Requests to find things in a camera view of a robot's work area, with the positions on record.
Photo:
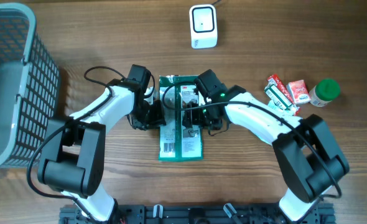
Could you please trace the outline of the green glove packet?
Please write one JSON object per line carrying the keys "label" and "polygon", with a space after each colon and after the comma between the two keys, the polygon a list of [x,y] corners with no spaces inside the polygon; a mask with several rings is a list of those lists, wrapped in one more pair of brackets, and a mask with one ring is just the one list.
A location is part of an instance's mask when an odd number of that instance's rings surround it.
{"label": "green glove packet", "polygon": [[204,104],[204,99],[193,84],[195,76],[169,75],[159,78],[159,96],[165,100],[162,105],[166,125],[160,127],[161,161],[193,161],[203,159],[202,128],[189,119],[184,126],[185,113],[181,111],[188,103],[194,107]]}

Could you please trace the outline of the mint green wipes packet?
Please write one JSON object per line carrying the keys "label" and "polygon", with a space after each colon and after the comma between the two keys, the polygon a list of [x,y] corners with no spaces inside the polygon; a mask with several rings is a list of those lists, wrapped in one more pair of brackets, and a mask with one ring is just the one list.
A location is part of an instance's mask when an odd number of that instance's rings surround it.
{"label": "mint green wipes packet", "polygon": [[276,111],[280,111],[281,113],[290,114],[291,116],[294,116],[294,115],[297,114],[297,109],[294,106],[292,106],[289,109],[283,110],[280,107],[278,107],[272,100],[270,100],[267,105],[268,105],[268,107],[270,107],[270,108],[272,108]]}

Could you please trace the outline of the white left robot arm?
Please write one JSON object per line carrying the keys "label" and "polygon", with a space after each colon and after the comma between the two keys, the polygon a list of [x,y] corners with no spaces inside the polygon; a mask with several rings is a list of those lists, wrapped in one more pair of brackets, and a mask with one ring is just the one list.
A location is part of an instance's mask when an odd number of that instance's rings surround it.
{"label": "white left robot arm", "polygon": [[56,192],[54,198],[74,201],[85,222],[124,223],[116,199],[101,184],[106,134],[122,118],[143,131],[165,125],[161,103],[147,88],[154,81],[146,67],[132,65],[126,77],[106,83],[104,93],[86,108],[48,123],[36,150],[38,181]]}

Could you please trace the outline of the red patterned small box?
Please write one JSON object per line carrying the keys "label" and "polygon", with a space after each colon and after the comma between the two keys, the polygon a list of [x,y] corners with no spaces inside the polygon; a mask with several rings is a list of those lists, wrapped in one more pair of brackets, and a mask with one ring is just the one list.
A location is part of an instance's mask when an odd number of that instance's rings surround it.
{"label": "red patterned small box", "polygon": [[286,87],[296,105],[310,102],[310,95],[304,80],[289,82]]}

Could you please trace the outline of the green lid jar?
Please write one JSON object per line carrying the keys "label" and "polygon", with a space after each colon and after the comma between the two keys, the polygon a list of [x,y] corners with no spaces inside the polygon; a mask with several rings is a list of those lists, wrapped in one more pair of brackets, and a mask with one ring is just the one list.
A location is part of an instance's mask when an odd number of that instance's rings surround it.
{"label": "green lid jar", "polygon": [[340,95],[341,89],[336,80],[324,79],[315,85],[311,91],[310,103],[316,107],[324,107]]}

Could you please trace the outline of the green white medicine box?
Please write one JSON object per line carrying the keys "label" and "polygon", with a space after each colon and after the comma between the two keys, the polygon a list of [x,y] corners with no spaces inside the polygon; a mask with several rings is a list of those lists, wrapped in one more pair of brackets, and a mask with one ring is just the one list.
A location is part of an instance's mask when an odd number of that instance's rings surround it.
{"label": "green white medicine box", "polygon": [[277,86],[270,84],[265,87],[264,92],[280,109],[288,110],[292,106],[290,100],[277,88]]}

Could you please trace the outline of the red sachet stick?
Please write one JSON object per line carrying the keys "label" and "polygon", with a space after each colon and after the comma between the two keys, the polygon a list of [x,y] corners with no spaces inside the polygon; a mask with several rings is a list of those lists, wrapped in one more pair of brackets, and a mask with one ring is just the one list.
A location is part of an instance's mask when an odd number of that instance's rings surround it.
{"label": "red sachet stick", "polygon": [[289,94],[287,88],[282,83],[279,76],[277,74],[273,74],[273,75],[271,75],[267,78],[267,81],[268,81],[267,85],[273,84],[273,85],[277,86],[277,88],[290,100],[290,102],[292,103],[292,106],[294,106],[297,109],[297,114],[296,115],[298,115],[299,112],[300,112],[300,108],[294,104],[291,95]]}

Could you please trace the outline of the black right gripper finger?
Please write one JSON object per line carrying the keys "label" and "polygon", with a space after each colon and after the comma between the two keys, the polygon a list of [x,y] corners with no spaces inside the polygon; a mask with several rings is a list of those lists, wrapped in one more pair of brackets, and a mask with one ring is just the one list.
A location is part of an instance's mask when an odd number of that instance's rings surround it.
{"label": "black right gripper finger", "polygon": [[195,109],[195,107],[198,107],[197,103],[192,104],[192,124],[197,126],[204,126],[205,124],[205,116],[203,114],[202,109]]}
{"label": "black right gripper finger", "polygon": [[186,109],[184,111],[183,118],[182,118],[182,125],[185,128],[192,128],[193,127],[193,123],[192,123],[192,107],[193,107],[193,104],[187,104],[186,105]]}

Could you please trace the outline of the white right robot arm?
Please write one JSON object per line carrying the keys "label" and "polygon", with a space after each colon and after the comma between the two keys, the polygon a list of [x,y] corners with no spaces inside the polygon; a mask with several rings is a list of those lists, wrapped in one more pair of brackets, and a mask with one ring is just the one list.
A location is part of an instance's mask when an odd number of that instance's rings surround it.
{"label": "white right robot arm", "polygon": [[316,114],[290,116],[261,103],[244,88],[227,88],[212,70],[191,81],[202,105],[202,124],[219,129],[222,120],[242,126],[271,145],[288,189],[278,206],[291,222],[302,221],[325,198],[342,196],[339,180],[350,171],[348,160],[327,123]]}

